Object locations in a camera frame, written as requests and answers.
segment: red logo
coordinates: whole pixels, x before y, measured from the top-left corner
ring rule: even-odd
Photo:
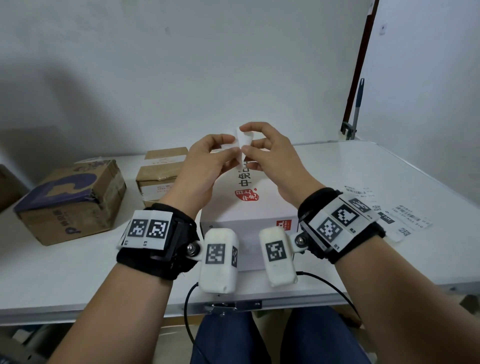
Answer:
[[[260,198],[258,194],[252,191],[250,188],[248,190],[238,190],[235,191],[235,196],[242,201],[258,201]]]
[[[283,230],[290,230],[292,228],[292,220],[278,220],[277,226],[281,226]]]

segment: jeans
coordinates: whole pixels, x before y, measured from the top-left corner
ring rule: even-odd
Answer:
[[[212,364],[271,363],[251,312],[205,316],[195,341]],[[283,334],[280,362],[370,364],[340,316],[328,306],[293,309]],[[190,363],[206,364],[196,347]]]

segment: hand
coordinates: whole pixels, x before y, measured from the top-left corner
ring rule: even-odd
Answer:
[[[307,172],[290,140],[269,123],[249,122],[240,130],[261,132],[266,136],[253,140],[252,146],[243,146],[242,152],[247,156],[246,160],[251,161],[247,167],[264,171],[277,185],[285,201],[299,208],[308,196],[325,187]]]
[[[238,165],[235,158],[240,154],[240,148],[210,152],[234,141],[233,135],[210,134],[192,145],[175,183],[160,202],[177,208],[195,220],[198,212],[212,198],[216,179]]]

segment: metal screw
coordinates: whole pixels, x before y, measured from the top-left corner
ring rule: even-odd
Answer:
[[[190,243],[187,245],[187,255],[188,256],[196,256],[200,252],[200,245],[198,243]]]
[[[304,248],[308,244],[307,244],[307,240],[301,235],[299,235],[295,238],[295,245],[297,245],[299,248]]]

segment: cable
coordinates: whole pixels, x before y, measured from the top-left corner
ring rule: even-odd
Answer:
[[[185,306],[183,308],[183,321],[185,322],[185,328],[187,329],[187,333],[188,333],[188,336],[190,337],[190,340],[192,341],[193,347],[197,348],[198,352],[200,353],[200,355],[203,357],[203,359],[207,364],[212,364],[211,362],[208,361],[203,351],[201,351],[200,348],[198,347],[197,343],[195,342],[195,339],[193,338],[192,332],[190,331],[190,326],[188,325],[188,318],[187,318],[188,299],[190,298],[190,295],[192,294],[193,290],[197,287],[198,287],[198,282],[195,283],[192,288],[190,288],[187,294],[187,298],[185,298]]]
[[[359,312],[357,311],[357,309],[355,308],[355,305],[352,303],[352,301],[350,301],[348,299],[348,297],[346,295],[343,294],[342,291],[340,291],[337,287],[335,287],[332,283],[330,283],[329,281],[323,279],[323,278],[320,278],[319,276],[316,276],[312,273],[308,273],[308,272],[297,272],[297,276],[309,276],[309,277],[313,277],[313,278],[317,278],[318,280],[321,280],[323,283],[326,283],[328,284],[330,287],[332,287],[335,291],[337,291],[337,293],[340,294],[340,296],[342,296],[345,301],[347,301],[347,303],[351,306],[351,308],[353,308],[353,311],[355,311],[355,313],[358,315],[358,317],[360,317],[360,314]]]

